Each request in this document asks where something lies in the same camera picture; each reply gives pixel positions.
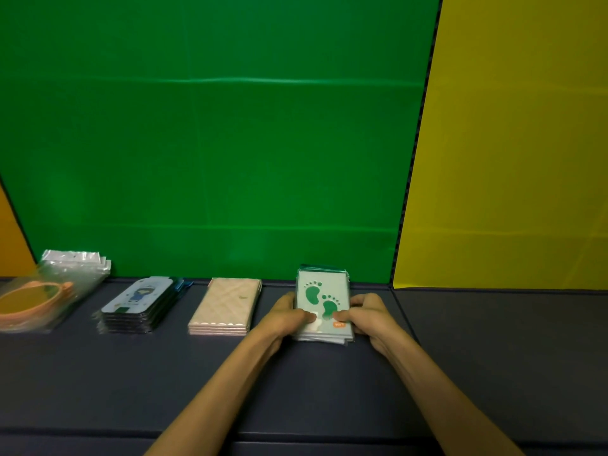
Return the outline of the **person's right hand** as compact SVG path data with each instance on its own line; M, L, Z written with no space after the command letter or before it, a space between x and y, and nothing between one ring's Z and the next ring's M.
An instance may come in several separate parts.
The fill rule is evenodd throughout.
M391 352L392 341L404 330L389 313L382 298L376 293L357 294L350 299L348 309L358 310L354 329L367 336L374 349L387 357Z

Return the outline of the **person's left hand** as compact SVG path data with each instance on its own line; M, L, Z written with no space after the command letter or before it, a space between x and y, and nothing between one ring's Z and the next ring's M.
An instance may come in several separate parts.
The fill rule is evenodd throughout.
M263 339L271 346L279 346L283 338L302 329L304 326L290 326L290 310L297 309L294 301L295 292L293 291L281 296L251 334Z

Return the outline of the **stack of green footprint packets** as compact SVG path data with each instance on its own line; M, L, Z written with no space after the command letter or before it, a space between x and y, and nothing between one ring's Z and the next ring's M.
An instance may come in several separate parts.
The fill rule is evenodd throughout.
M294 307L315 314L315 321L293 338L346 346L354 341L350 322L339 322L336 312L350 308L350 277L345 269L304 264L297 271Z

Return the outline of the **person's right forearm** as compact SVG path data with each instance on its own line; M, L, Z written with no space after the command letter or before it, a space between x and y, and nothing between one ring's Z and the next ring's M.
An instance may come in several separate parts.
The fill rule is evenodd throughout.
M370 339L398 373L445 456L525 456L404 330L394 327Z

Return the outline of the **person's left forearm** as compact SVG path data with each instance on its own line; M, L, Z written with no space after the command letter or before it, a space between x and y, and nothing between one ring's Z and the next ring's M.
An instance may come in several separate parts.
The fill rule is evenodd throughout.
M255 328L144 456L217 456L253 384L284 337L268 326Z

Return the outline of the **stack of beige patterned packets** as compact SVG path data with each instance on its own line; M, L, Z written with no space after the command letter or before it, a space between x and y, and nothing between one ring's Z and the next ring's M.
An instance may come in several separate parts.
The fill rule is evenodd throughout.
M201 303L188 322L194 336L245 337L262 281L254 278L212 278Z

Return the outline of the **stack of blue cartoon packets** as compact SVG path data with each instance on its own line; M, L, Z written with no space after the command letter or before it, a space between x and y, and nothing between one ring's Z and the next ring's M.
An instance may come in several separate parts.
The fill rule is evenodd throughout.
M150 276L135 281L94 314L100 334L149 334L192 286L191 281Z

